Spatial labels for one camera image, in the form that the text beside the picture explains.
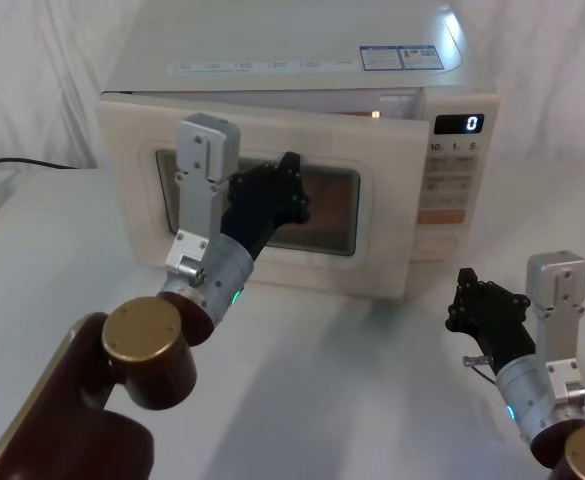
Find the microwave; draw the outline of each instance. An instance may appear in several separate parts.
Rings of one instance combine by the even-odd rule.
[[[148,0],[98,117],[140,263],[165,265],[177,127],[205,113],[239,127],[239,169],[301,155],[310,221],[252,280],[399,299],[462,257],[498,104],[436,1]]]

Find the wire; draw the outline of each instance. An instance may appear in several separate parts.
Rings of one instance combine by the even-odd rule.
[[[490,377],[488,377],[485,373],[483,373],[481,370],[479,370],[478,368],[476,368],[474,365],[471,365],[470,368],[472,369],[472,371],[474,373],[476,373],[477,375],[479,375],[484,380],[490,382],[492,385],[496,385],[496,382],[494,380],[492,380]]]
[[[76,170],[74,167],[70,167],[68,165],[42,162],[40,160],[30,160],[29,158],[5,157],[0,158],[0,163],[25,163],[28,165],[38,165],[39,167],[56,168],[58,170]]]

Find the number display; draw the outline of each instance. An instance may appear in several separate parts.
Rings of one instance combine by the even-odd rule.
[[[459,135],[480,133],[483,130],[482,113],[468,115],[439,115],[434,123],[435,135]]]

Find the white backdrop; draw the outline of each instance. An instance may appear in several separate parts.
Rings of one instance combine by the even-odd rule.
[[[142,0],[0,0],[0,156],[94,166],[94,105]],[[585,160],[585,0],[455,0],[502,96],[491,160]]]

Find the orange button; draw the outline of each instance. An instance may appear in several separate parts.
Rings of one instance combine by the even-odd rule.
[[[421,210],[418,217],[421,225],[452,225],[464,220],[465,210]]]

